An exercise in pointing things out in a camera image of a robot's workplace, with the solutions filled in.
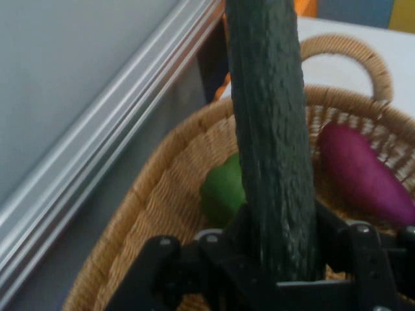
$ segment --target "green vegetable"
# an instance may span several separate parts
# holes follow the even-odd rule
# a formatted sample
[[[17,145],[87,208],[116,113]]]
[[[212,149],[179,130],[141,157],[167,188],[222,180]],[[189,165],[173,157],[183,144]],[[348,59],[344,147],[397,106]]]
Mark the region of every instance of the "green vegetable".
[[[277,281],[321,279],[293,0],[227,0],[226,19],[254,255]]]
[[[245,202],[238,153],[207,174],[200,196],[204,215],[215,227],[225,228]]]

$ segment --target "green pepper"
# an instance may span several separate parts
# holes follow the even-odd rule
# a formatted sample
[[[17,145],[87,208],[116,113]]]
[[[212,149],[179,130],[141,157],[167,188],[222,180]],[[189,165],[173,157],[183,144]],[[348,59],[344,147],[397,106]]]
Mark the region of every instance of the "green pepper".
[[[225,228],[246,201],[238,152],[207,174],[200,197],[206,218],[214,226]]]

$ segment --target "table surface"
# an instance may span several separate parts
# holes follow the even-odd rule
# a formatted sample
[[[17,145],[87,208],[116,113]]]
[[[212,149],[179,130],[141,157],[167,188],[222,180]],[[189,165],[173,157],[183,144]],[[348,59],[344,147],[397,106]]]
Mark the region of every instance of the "table surface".
[[[345,34],[364,41],[383,58],[391,72],[394,99],[391,103],[415,118],[415,35],[308,17],[298,18],[300,41],[319,34]],[[321,55],[303,63],[304,82],[342,87],[372,95],[367,72],[355,61],[343,56]],[[229,84],[222,98],[230,96]]]

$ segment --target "blue object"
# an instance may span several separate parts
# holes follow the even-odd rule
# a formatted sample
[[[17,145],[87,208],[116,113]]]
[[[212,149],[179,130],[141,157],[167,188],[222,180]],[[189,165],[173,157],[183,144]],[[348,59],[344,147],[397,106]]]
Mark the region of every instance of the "blue object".
[[[388,28],[394,0],[318,0],[317,17]]]

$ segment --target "basket handle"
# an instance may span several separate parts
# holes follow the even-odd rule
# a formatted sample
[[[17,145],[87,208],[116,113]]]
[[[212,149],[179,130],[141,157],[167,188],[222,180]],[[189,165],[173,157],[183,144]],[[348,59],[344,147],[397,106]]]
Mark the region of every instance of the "basket handle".
[[[393,99],[392,79],[382,58],[367,44],[348,36],[325,34],[301,42],[302,62],[319,54],[341,54],[358,61],[368,72],[373,99],[389,104]]]

